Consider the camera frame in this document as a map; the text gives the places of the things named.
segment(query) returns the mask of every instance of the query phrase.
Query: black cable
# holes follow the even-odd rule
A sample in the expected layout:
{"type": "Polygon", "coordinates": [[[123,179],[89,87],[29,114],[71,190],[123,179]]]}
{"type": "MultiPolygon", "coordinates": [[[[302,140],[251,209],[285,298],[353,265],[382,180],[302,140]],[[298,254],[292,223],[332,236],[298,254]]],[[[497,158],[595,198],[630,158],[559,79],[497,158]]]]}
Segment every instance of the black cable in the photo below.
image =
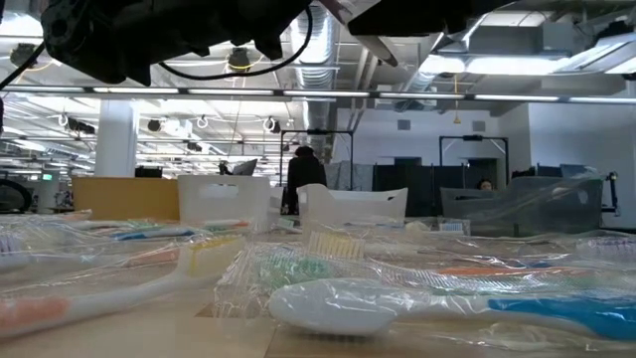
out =
{"type": "Polygon", "coordinates": [[[4,87],[6,87],[8,84],[10,84],[15,79],[17,79],[20,75],[22,75],[23,72],[27,71],[30,67],[32,67],[36,63],[36,60],[38,60],[40,55],[42,55],[42,53],[44,52],[44,49],[45,49],[44,43],[40,44],[40,46],[36,48],[36,50],[33,52],[33,54],[31,54],[29,59],[25,61],[24,64],[22,64],[19,68],[17,68],[14,72],[12,72],[11,75],[9,75],[6,79],[4,79],[2,83],[0,83],[0,90],[3,90],[4,87]]]}
{"type": "Polygon", "coordinates": [[[161,66],[161,68],[163,68],[167,72],[171,73],[172,75],[175,75],[175,76],[178,76],[180,78],[187,79],[187,80],[192,80],[192,81],[215,81],[215,80],[223,80],[223,79],[231,79],[231,78],[248,78],[248,77],[266,75],[266,74],[272,73],[274,71],[278,71],[278,70],[284,68],[285,66],[287,66],[287,65],[293,63],[294,61],[296,61],[296,59],[298,59],[300,57],[300,55],[302,55],[302,53],[309,46],[309,42],[311,41],[312,29],[314,27],[314,19],[313,19],[313,16],[311,15],[311,9],[309,7],[307,7],[305,9],[305,13],[307,14],[307,25],[308,25],[307,26],[307,36],[305,37],[305,42],[302,44],[300,49],[298,49],[298,51],[296,51],[296,53],[293,56],[291,56],[289,59],[281,62],[278,65],[272,66],[272,67],[270,67],[268,69],[254,71],[254,72],[248,72],[248,73],[221,74],[221,75],[211,75],[211,76],[195,76],[195,75],[184,74],[184,73],[182,73],[180,71],[177,71],[177,70],[171,68],[170,66],[166,65],[166,63],[163,63],[163,62],[159,63],[159,66],[161,66]]]}

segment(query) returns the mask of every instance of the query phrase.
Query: ceiling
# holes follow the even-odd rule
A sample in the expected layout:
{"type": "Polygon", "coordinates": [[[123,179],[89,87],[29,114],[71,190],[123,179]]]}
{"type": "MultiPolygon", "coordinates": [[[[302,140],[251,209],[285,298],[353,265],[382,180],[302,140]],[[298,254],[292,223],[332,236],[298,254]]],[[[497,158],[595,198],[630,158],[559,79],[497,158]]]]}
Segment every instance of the ceiling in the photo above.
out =
{"type": "MultiPolygon", "coordinates": [[[[364,9],[374,1],[354,1],[364,9]]],[[[506,29],[532,28],[541,26],[549,21],[554,13],[585,14],[589,19],[612,13],[617,10],[627,9],[633,6],[633,0],[606,0],[606,1],[550,1],[528,0],[507,7],[488,16],[482,26],[499,26],[502,31],[506,29]]],[[[0,26],[0,77],[4,78],[15,67],[8,60],[11,51],[19,43],[39,44],[41,40],[41,28],[37,21],[28,18],[5,19],[0,26]]],[[[289,31],[282,37],[282,46],[286,56],[293,53],[289,31]]],[[[378,86],[391,86],[398,89],[400,85],[408,82],[417,72],[423,62],[422,53],[428,40],[425,38],[398,38],[391,39],[391,43],[400,65],[392,68],[379,64],[375,66],[373,56],[366,56],[364,48],[340,27],[336,27],[335,59],[332,64],[321,65],[335,74],[334,90],[367,90],[376,89],[378,86]]],[[[271,66],[271,61],[263,59],[253,48],[253,44],[245,45],[249,49],[249,56],[255,64],[252,70],[262,70],[271,66]]],[[[169,62],[170,65],[180,71],[193,75],[218,74],[228,70],[227,56],[232,45],[225,43],[211,48],[211,54],[201,59],[196,55],[187,55],[169,62]]],[[[270,75],[255,78],[235,79],[215,82],[192,82],[172,76],[162,69],[152,69],[153,86],[156,87],[210,87],[210,88],[250,88],[250,89],[293,89],[298,88],[297,71],[303,69],[298,64],[277,71],[270,75]]],[[[24,73],[18,79],[21,85],[45,85],[45,86],[103,86],[98,81],[65,65],[52,61],[46,53],[39,59],[39,64],[32,70],[24,73]]],[[[137,87],[139,84],[126,82],[123,86],[137,87]]],[[[437,77],[432,84],[441,92],[482,92],[482,93],[576,93],[583,95],[612,94],[622,90],[623,81],[619,76],[592,75],[592,76],[501,76],[501,75],[477,75],[459,74],[450,77],[437,77]]],[[[21,172],[23,170],[39,170],[47,167],[45,157],[56,158],[61,163],[71,167],[78,165],[75,173],[89,174],[94,157],[95,141],[88,135],[79,135],[65,129],[65,118],[61,114],[75,118],[98,130],[99,98],[65,98],[63,96],[37,96],[21,95],[18,93],[5,94],[5,127],[11,128],[13,134],[38,137],[68,138],[83,137],[86,140],[72,142],[45,142],[38,141],[49,149],[41,152],[34,149],[42,149],[37,145],[22,147],[4,141],[1,144],[4,151],[4,162],[0,165],[9,172],[21,172]],[[11,160],[7,157],[35,156],[38,160],[11,160]]],[[[170,175],[183,172],[213,172],[219,158],[215,160],[193,160],[196,163],[177,164],[170,162],[169,155],[190,153],[185,144],[179,143],[153,143],[152,139],[169,137],[165,132],[152,132],[148,130],[148,121],[151,119],[181,119],[193,122],[193,138],[218,140],[219,143],[210,149],[209,154],[224,153],[231,156],[234,162],[247,160],[251,157],[263,158],[267,156],[269,161],[261,161],[259,172],[269,176],[272,182],[278,180],[277,157],[279,157],[280,139],[278,134],[270,133],[263,128],[263,122],[272,117],[279,121],[283,129],[306,129],[303,123],[303,104],[300,101],[254,101],[254,100],[200,100],[200,99],[173,99],[161,98],[140,99],[135,101],[140,114],[139,148],[140,154],[153,154],[152,156],[139,156],[139,162],[145,165],[163,165],[164,172],[170,175]]],[[[337,102],[339,107],[350,107],[349,100],[337,102]]],[[[462,110],[489,110],[498,115],[511,107],[509,104],[497,102],[461,102],[458,104],[462,110]]],[[[374,104],[368,102],[363,110],[371,110],[374,104]]],[[[446,112],[454,110],[454,101],[441,101],[435,104],[434,110],[446,112]]],[[[293,141],[304,141],[303,136],[291,137],[291,150],[293,141]]]]}

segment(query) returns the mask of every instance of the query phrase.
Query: white pillar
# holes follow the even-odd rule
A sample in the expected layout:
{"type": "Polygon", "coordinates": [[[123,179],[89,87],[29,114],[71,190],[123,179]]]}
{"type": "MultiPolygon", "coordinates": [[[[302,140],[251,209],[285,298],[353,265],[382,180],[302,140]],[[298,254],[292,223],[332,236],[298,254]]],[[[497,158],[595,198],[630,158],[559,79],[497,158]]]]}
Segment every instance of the white pillar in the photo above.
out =
{"type": "Polygon", "coordinates": [[[42,171],[38,188],[38,214],[52,214],[56,208],[56,194],[60,191],[60,171],[42,171]]]}
{"type": "Polygon", "coordinates": [[[102,100],[95,176],[134,177],[139,115],[130,100],[102,100]]]}

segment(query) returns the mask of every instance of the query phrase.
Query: blue toothbrush handle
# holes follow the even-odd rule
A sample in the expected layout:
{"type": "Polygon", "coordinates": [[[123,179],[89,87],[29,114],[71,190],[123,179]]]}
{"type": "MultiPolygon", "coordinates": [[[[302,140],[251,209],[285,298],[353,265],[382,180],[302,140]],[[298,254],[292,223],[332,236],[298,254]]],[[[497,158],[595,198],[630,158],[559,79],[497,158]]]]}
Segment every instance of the blue toothbrush handle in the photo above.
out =
{"type": "Polygon", "coordinates": [[[536,314],[567,320],[600,337],[636,340],[636,297],[594,298],[573,296],[539,299],[489,299],[490,309],[536,314]]]}

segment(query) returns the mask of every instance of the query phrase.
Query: black frame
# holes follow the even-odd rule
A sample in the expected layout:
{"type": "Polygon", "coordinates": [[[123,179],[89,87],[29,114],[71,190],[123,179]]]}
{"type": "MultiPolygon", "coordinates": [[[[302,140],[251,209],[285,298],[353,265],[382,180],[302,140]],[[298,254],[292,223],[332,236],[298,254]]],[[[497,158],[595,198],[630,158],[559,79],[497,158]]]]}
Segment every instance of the black frame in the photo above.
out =
{"type": "Polygon", "coordinates": [[[508,137],[488,137],[483,135],[440,135],[439,136],[439,166],[444,166],[444,140],[461,139],[463,141],[501,140],[504,142],[506,153],[506,185],[510,184],[510,148],[508,137]]]}
{"type": "Polygon", "coordinates": [[[280,131],[280,162],[278,163],[278,170],[280,175],[278,176],[278,183],[282,187],[282,155],[283,149],[285,147],[285,134],[287,133],[304,133],[307,135],[330,135],[330,134],[349,134],[351,137],[351,151],[350,161],[351,161],[351,170],[349,171],[349,190],[354,190],[354,131],[353,130],[322,130],[322,129],[311,129],[311,130],[281,130],[280,131]]]}

